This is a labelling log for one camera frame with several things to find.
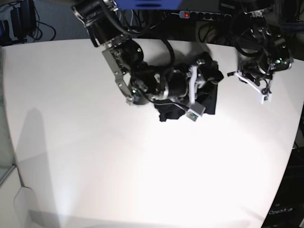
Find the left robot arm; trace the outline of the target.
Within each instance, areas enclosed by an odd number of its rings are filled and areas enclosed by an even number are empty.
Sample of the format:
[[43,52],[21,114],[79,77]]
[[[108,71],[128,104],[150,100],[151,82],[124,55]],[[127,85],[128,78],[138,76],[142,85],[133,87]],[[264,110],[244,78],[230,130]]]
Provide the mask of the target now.
[[276,72],[291,68],[293,57],[281,32],[272,29],[266,17],[275,9],[273,0],[237,0],[229,36],[237,51],[236,76],[258,94],[261,104],[270,102]]

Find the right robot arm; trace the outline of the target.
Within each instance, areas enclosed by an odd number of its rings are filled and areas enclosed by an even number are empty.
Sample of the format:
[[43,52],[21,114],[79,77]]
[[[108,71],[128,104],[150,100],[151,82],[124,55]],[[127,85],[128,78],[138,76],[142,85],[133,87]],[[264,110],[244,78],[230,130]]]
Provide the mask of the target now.
[[205,84],[199,75],[199,68],[205,64],[203,57],[176,65],[174,50],[163,39],[169,62],[163,66],[148,65],[142,47],[133,39],[134,33],[124,29],[116,18],[117,10],[113,0],[83,0],[72,6],[93,45],[104,48],[102,54],[126,102],[135,106],[153,104],[162,122],[183,115],[196,121],[206,109],[197,100],[197,91]]

